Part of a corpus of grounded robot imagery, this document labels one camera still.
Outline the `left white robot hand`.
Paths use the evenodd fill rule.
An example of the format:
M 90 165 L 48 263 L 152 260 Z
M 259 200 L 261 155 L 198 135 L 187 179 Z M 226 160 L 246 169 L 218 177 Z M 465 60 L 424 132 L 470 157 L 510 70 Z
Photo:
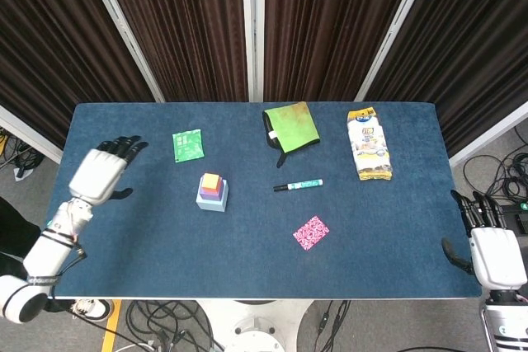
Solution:
M 120 136 L 91 149 L 73 175 L 68 188 L 72 197 L 98 206 L 107 200 L 128 198 L 133 189 L 117 190 L 122 174 L 149 144 L 138 135 Z

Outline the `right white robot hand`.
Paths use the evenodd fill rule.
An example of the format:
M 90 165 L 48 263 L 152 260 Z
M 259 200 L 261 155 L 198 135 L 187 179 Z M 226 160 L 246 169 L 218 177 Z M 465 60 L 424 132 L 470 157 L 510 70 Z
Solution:
M 471 254 L 465 260 L 455 253 L 447 238 L 441 240 L 447 260 L 490 291 L 514 291 L 527 284 L 521 248 L 507 226 L 501 205 L 490 195 L 473 192 L 473 199 L 456 190 L 450 192 L 457 203 Z

